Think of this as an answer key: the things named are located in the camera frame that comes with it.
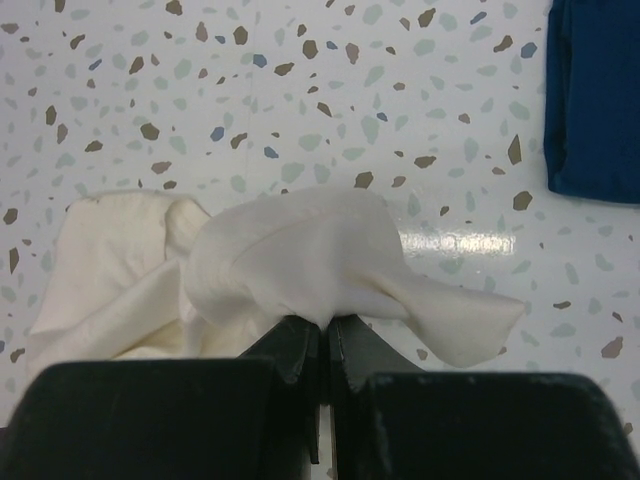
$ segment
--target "cream fabric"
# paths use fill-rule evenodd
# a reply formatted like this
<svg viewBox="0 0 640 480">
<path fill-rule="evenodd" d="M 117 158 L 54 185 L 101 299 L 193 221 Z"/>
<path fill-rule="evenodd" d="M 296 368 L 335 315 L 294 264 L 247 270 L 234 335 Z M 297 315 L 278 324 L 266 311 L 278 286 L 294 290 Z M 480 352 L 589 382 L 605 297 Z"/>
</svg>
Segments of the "cream fabric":
<svg viewBox="0 0 640 480">
<path fill-rule="evenodd" d="M 401 319 L 441 360 L 499 352 L 523 304 L 414 274 L 382 199 L 311 188 L 210 218 L 193 200 L 74 203 L 28 339 L 30 377 L 63 361 L 235 356 L 280 318 Z"/>
</svg>

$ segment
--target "brown speck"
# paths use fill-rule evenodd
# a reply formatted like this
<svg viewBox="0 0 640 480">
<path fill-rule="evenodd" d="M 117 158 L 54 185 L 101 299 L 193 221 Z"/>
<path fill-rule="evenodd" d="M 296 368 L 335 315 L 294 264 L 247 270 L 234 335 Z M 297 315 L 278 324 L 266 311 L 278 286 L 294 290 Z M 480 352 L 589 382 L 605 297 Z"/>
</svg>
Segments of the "brown speck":
<svg viewBox="0 0 640 480">
<path fill-rule="evenodd" d="M 504 52 L 507 48 L 513 45 L 513 39 L 509 35 L 505 35 L 502 41 L 493 47 L 494 53 Z"/>
<path fill-rule="evenodd" d="M 391 184 L 391 187 L 392 188 L 401 187 L 402 185 L 404 185 L 404 182 L 406 181 L 407 181 L 407 177 L 397 176 L 396 178 L 393 179 L 393 184 Z"/>
<path fill-rule="evenodd" d="M 133 75 L 134 73 L 140 71 L 140 69 L 144 67 L 144 59 L 142 57 L 136 57 L 131 67 L 129 68 L 129 75 Z"/>
<path fill-rule="evenodd" d="M 436 161 L 436 157 L 425 156 L 425 157 L 416 158 L 413 163 L 419 168 L 427 168 L 433 165 L 433 162 L 435 161 Z"/>
<path fill-rule="evenodd" d="M 9 208 L 7 209 L 7 213 L 4 214 L 3 220 L 6 225 L 11 225 L 18 219 L 18 209 L 17 208 Z"/>
<path fill-rule="evenodd" d="M 241 133 L 239 135 L 236 135 L 235 137 L 233 137 L 231 139 L 231 148 L 233 148 L 234 150 L 236 150 L 239 146 L 240 143 L 245 140 L 249 135 L 245 132 L 245 133 Z"/>
<path fill-rule="evenodd" d="M 418 24 L 421 28 L 426 28 L 433 20 L 433 16 L 436 14 L 435 8 L 430 8 L 429 10 L 425 10 L 422 15 L 418 17 Z"/>
<path fill-rule="evenodd" d="M 622 337 L 616 337 L 600 350 L 600 354 L 602 358 L 618 358 L 620 350 L 622 350 Z"/>
<path fill-rule="evenodd" d="M 283 63 L 282 65 L 278 65 L 274 72 L 277 75 L 280 75 L 281 77 L 284 77 L 287 73 L 289 73 L 291 71 L 291 69 L 293 68 L 293 62 L 292 63 Z"/>
<path fill-rule="evenodd" d="M 82 35 L 78 35 L 77 37 L 73 37 L 69 42 L 69 46 L 71 47 L 71 50 L 75 50 L 76 48 L 78 48 L 78 45 L 80 45 L 80 42 L 84 40 L 85 37 L 86 35 L 84 33 Z"/>
<path fill-rule="evenodd" d="M 18 31 L 20 27 L 17 23 L 3 23 L 2 25 L 0 25 L 0 28 L 2 28 L 9 35 L 13 35 Z"/>
<path fill-rule="evenodd" d="M 326 103 L 318 102 L 318 110 L 324 113 L 327 117 L 331 117 L 331 109 Z"/>
<path fill-rule="evenodd" d="M 9 271 L 13 273 L 13 271 L 18 266 L 18 262 L 20 261 L 20 254 L 18 253 L 18 249 L 13 247 L 9 250 Z"/>
<path fill-rule="evenodd" d="M 316 41 L 305 40 L 305 42 L 302 44 L 302 53 L 304 53 L 304 56 L 307 57 L 309 60 L 311 60 L 312 58 L 315 58 L 315 56 L 318 54 L 318 47 L 316 45 Z"/>
<path fill-rule="evenodd" d="M 170 2 L 167 2 L 164 9 L 174 15 L 182 15 L 182 5 L 180 4 L 180 0 L 171 0 Z"/>
<path fill-rule="evenodd" d="M 156 162 L 153 165 L 151 165 L 151 170 L 153 171 L 153 173 L 160 175 L 161 173 L 164 173 L 167 170 L 169 170 L 170 166 L 171 166 L 171 162 Z"/>
<path fill-rule="evenodd" d="M 371 172 L 362 172 L 359 173 L 356 177 L 356 183 L 354 185 L 355 188 L 369 188 L 373 182 L 373 174 Z"/>
<path fill-rule="evenodd" d="M 11 363 L 16 363 L 18 361 L 18 359 L 24 355 L 25 349 L 24 348 L 19 348 L 17 350 L 14 350 L 13 352 L 11 352 L 11 355 L 9 355 L 9 358 L 11 359 Z"/>
<path fill-rule="evenodd" d="M 47 125 L 53 125 L 54 123 L 56 123 L 57 116 L 58 114 L 56 113 L 56 107 L 50 105 L 44 114 L 45 122 L 47 123 Z"/>
<path fill-rule="evenodd" d="M 69 133 L 69 129 L 64 123 L 61 123 L 60 125 L 58 125 L 58 134 L 57 134 L 58 145 L 64 142 L 64 139 L 67 138 L 67 133 Z"/>
<path fill-rule="evenodd" d="M 98 150 L 102 150 L 102 142 L 100 140 L 93 140 L 84 149 L 85 152 L 97 152 Z"/>
<path fill-rule="evenodd" d="M 523 210 L 529 208 L 531 200 L 533 200 L 533 197 L 529 192 L 520 192 L 518 195 L 513 197 L 513 209 L 516 212 L 522 212 Z"/>
<path fill-rule="evenodd" d="M 204 22 L 200 22 L 196 28 L 196 39 L 201 42 L 206 42 L 209 39 L 209 32 L 207 32 Z"/>
<path fill-rule="evenodd" d="M 507 150 L 507 155 L 509 155 L 509 160 L 511 161 L 511 165 L 517 165 L 522 161 L 522 151 L 520 150 L 520 137 L 516 135 L 513 137 L 511 141 L 511 145 L 509 145 L 509 150 Z"/>
<path fill-rule="evenodd" d="M 233 38 L 236 41 L 236 45 L 244 45 L 249 39 L 249 32 L 243 26 L 240 26 L 233 31 Z"/>
<path fill-rule="evenodd" d="M 560 303 L 554 303 L 553 308 L 557 308 L 558 310 L 564 310 L 565 308 L 569 308 L 571 306 L 571 302 L 564 301 Z"/>
<path fill-rule="evenodd" d="M 160 130 L 158 130 L 152 123 L 145 123 L 140 127 L 140 133 L 147 140 L 157 140 Z"/>
<path fill-rule="evenodd" d="M 348 43 L 344 49 L 347 52 L 347 58 L 351 62 L 351 65 L 355 65 L 358 61 L 358 57 L 360 56 L 360 47 L 353 43 Z"/>
</svg>

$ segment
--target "terrazzo surface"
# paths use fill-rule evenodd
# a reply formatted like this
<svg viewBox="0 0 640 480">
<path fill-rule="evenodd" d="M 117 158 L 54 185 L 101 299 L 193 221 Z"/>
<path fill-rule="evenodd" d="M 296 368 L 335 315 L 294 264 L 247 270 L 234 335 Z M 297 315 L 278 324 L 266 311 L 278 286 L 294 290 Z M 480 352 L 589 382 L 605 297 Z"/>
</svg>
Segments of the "terrazzo surface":
<svg viewBox="0 0 640 480">
<path fill-rule="evenodd" d="M 417 271 L 526 302 L 476 370 L 584 373 L 638 444 L 640 209 L 546 190 L 549 2 L 352 1 L 0 0 L 3 421 L 75 199 L 159 189 L 215 214 L 332 184 L 384 195 Z"/>
</svg>

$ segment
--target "folded blue cloth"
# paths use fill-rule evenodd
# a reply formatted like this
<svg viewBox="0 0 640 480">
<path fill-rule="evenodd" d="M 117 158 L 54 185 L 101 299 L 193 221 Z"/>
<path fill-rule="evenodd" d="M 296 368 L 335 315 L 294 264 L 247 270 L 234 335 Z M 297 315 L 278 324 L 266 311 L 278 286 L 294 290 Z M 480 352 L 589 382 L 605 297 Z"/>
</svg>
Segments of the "folded blue cloth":
<svg viewBox="0 0 640 480">
<path fill-rule="evenodd" d="M 551 191 L 640 203 L 640 0 L 554 0 L 544 151 Z"/>
</svg>

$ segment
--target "light green speck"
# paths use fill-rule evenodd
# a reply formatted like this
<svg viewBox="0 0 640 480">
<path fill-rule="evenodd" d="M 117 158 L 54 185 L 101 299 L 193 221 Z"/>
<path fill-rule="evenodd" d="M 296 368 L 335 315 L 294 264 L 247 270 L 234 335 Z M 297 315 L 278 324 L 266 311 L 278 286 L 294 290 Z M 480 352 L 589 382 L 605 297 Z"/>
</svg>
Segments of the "light green speck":
<svg viewBox="0 0 640 480">
<path fill-rule="evenodd" d="M 166 78 L 164 77 L 156 77 L 153 80 L 153 84 L 156 86 L 158 90 L 166 90 L 167 87 L 169 86 L 169 82 L 167 82 Z"/>
<path fill-rule="evenodd" d="M 141 32 L 134 33 L 131 36 L 131 45 L 139 47 L 147 43 L 147 40 L 149 40 L 149 34 L 146 30 L 142 30 Z"/>
<path fill-rule="evenodd" d="M 187 154 L 187 145 L 184 143 L 184 138 L 180 136 L 171 137 L 169 138 L 169 145 L 171 145 L 176 152 L 182 155 Z"/>
<path fill-rule="evenodd" d="M 125 91 L 130 92 L 132 90 L 135 90 L 137 86 L 138 86 L 138 79 L 135 77 L 132 77 L 126 81 L 126 83 L 124 84 L 124 89 Z"/>
<path fill-rule="evenodd" d="M 298 145 L 300 145 L 303 148 L 303 150 L 307 152 L 312 152 L 316 148 L 318 148 L 318 145 L 320 145 L 321 141 L 322 141 L 322 135 L 317 133 L 310 133 L 308 135 L 303 135 L 302 137 L 300 137 L 298 139 Z"/>
<path fill-rule="evenodd" d="M 373 25 L 380 19 L 381 16 L 382 7 L 376 3 L 375 5 L 371 5 L 364 11 L 362 21 L 367 25 Z"/>
<path fill-rule="evenodd" d="M 509 104 L 509 111 L 518 120 L 529 120 L 529 109 L 520 102 L 511 102 Z"/>
<path fill-rule="evenodd" d="M 429 118 L 442 119 L 442 118 L 445 118 L 446 116 L 447 116 L 447 112 L 445 112 L 441 108 L 436 108 L 434 110 L 431 110 L 431 111 L 427 112 L 427 117 L 429 117 Z"/>
<path fill-rule="evenodd" d="M 455 275 L 460 271 L 463 264 L 464 258 L 458 257 L 442 260 L 440 263 L 438 263 L 438 266 L 449 275 Z"/>
<path fill-rule="evenodd" d="M 448 13 L 443 13 L 442 15 L 440 15 L 439 23 L 440 25 L 442 25 L 442 28 L 444 28 L 447 32 L 451 32 L 456 28 L 458 28 L 458 22 L 456 20 L 456 17 Z"/>
<path fill-rule="evenodd" d="M 378 65 L 376 67 L 371 68 L 369 73 L 367 74 L 367 78 L 364 81 L 364 86 L 369 87 L 380 80 L 380 77 L 384 75 L 384 67 L 382 65 Z"/>
<path fill-rule="evenodd" d="M 186 58 L 180 60 L 180 63 L 173 69 L 173 73 L 178 80 L 189 75 L 189 72 L 191 72 L 191 60 L 187 60 Z"/>
<path fill-rule="evenodd" d="M 176 106 L 178 110 L 186 110 L 187 109 L 187 101 L 184 98 L 176 98 L 173 101 L 173 104 Z"/>
<path fill-rule="evenodd" d="M 469 37 L 469 41 L 477 42 L 478 40 L 487 38 L 489 35 L 491 35 L 492 32 L 493 32 L 493 29 L 491 27 L 488 27 L 486 25 L 480 25 L 478 28 L 476 28 L 473 31 L 473 33 L 471 33 L 471 37 Z"/>
<path fill-rule="evenodd" d="M 302 163 L 287 163 L 282 166 L 281 178 L 285 183 L 293 183 L 304 171 Z"/>
<path fill-rule="evenodd" d="M 346 148 L 342 151 L 342 156 L 347 160 L 357 160 L 364 153 L 364 148 Z"/>
<path fill-rule="evenodd" d="M 580 283 L 580 278 L 578 277 L 578 272 L 576 271 L 576 267 L 574 267 L 570 263 L 564 264 L 564 270 L 567 274 L 567 279 L 571 285 L 578 285 Z"/>
<path fill-rule="evenodd" d="M 566 337 L 573 337 L 575 333 L 576 333 L 576 327 L 568 323 L 561 323 L 556 328 L 551 330 L 551 333 L 549 334 L 549 336 L 556 337 L 556 338 L 566 338 Z"/>
<path fill-rule="evenodd" d="M 369 145 L 376 143 L 378 138 L 378 129 L 380 128 L 378 120 L 367 115 L 360 121 L 360 125 L 365 137 L 367 137 L 367 143 L 369 143 Z"/>
<path fill-rule="evenodd" d="M 324 165 L 320 165 L 319 163 L 316 163 L 313 166 L 313 174 L 316 177 L 316 183 L 319 185 L 322 185 L 329 181 L 329 175 L 331 175 L 331 170 L 329 170 Z"/>
<path fill-rule="evenodd" d="M 493 77 L 498 71 L 498 67 L 496 67 L 495 65 L 486 65 L 484 67 L 480 67 L 476 71 L 482 76 Z"/>
<path fill-rule="evenodd" d="M 428 53 L 432 53 L 436 49 L 436 42 L 431 39 L 423 38 L 419 40 L 418 43 L 413 47 L 414 53 L 422 57 L 423 55 L 427 55 Z"/>
<path fill-rule="evenodd" d="M 238 193 L 244 193 L 247 191 L 247 182 L 240 175 L 234 175 L 231 177 L 231 188 Z"/>
</svg>

